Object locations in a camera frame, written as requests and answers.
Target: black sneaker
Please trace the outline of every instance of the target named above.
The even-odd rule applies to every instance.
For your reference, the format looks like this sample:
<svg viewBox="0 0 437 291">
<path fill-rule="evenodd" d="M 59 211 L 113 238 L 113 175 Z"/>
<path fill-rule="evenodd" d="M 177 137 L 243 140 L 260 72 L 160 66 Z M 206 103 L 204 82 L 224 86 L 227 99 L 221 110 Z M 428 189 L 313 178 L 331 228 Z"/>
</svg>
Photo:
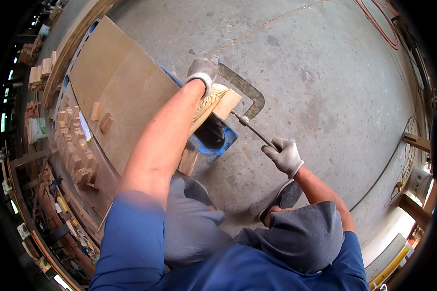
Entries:
<svg viewBox="0 0 437 291">
<path fill-rule="evenodd" d="M 207 192 L 207 189 L 198 180 L 192 182 L 185 188 L 185 196 L 186 198 L 197 200 L 206 206 L 213 206 L 217 209 L 209 198 L 209 192 Z"/>
<path fill-rule="evenodd" d="M 303 190 L 294 180 L 286 182 L 278 191 L 277 197 L 264 210 L 259 213 L 259 219 L 265 225 L 264 220 L 272 206 L 278 205 L 280 208 L 290 208 L 300 199 Z"/>
</svg>

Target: gray shorts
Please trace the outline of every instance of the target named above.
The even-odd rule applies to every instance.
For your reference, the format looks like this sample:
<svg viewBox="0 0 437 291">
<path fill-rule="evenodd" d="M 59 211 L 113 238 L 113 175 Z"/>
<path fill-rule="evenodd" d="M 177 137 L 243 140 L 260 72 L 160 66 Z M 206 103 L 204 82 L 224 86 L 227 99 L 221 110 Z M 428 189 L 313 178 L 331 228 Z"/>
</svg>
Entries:
<svg viewBox="0 0 437 291">
<path fill-rule="evenodd" d="M 203 203 L 186 198 L 182 179 L 173 181 L 165 220 L 165 264 L 170 268 L 191 265 L 229 245 L 241 244 L 310 274 L 332 264 L 345 238 L 332 201 L 272 213 L 269 229 L 245 228 L 233 239 L 218 228 L 224 219 L 222 211 L 210 211 Z"/>
</svg>

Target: plastic bucket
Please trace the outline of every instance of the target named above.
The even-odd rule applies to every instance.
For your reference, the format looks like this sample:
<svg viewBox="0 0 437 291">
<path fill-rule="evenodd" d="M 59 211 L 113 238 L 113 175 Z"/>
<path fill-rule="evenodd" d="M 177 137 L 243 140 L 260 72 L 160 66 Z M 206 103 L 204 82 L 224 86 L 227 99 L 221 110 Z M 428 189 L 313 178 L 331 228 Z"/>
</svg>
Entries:
<svg viewBox="0 0 437 291">
<path fill-rule="evenodd" d="M 27 141 L 33 144 L 41 138 L 47 137 L 47 128 L 44 118 L 29 118 L 27 124 Z"/>
<path fill-rule="evenodd" d="M 414 167 L 406 184 L 406 189 L 424 204 L 431 182 L 432 174 Z"/>
</svg>

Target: hand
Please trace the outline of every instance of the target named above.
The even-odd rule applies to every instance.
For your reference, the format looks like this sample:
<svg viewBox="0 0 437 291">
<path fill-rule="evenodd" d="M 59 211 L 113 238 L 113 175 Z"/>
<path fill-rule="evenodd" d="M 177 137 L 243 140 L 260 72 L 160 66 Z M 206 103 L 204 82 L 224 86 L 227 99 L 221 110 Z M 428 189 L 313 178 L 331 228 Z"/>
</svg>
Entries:
<svg viewBox="0 0 437 291">
<path fill-rule="evenodd" d="M 210 59 L 195 59 L 189 70 L 185 84 L 193 79 L 201 79 L 205 84 L 205 92 L 202 98 L 210 93 L 212 84 L 219 74 L 219 57 L 213 55 Z"/>
<path fill-rule="evenodd" d="M 288 175 L 288 179 L 293 179 L 304 164 L 298 153 L 296 143 L 292 139 L 281 137 L 274 137 L 272 143 L 281 149 L 280 153 L 270 146 L 263 146 L 261 150 L 275 163 L 277 169 Z"/>
</svg>

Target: yellow strip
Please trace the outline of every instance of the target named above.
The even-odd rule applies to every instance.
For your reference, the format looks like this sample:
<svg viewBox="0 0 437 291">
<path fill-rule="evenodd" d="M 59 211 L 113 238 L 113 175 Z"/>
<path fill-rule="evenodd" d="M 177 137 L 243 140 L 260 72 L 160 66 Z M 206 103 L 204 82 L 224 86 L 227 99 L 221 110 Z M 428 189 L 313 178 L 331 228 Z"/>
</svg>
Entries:
<svg viewBox="0 0 437 291">
<path fill-rule="evenodd" d="M 405 244 L 396 257 L 390 262 L 390 264 L 388 264 L 385 269 L 383 269 L 382 272 L 380 272 L 380 274 L 369 283 L 371 291 L 374 289 L 374 282 L 377 286 L 379 286 L 379 284 L 382 283 L 391 272 L 393 272 L 398 264 L 400 264 L 401 260 L 406 257 L 406 254 L 408 254 L 409 250 L 410 249 L 408 248 L 408 245 Z"/>
</svg>

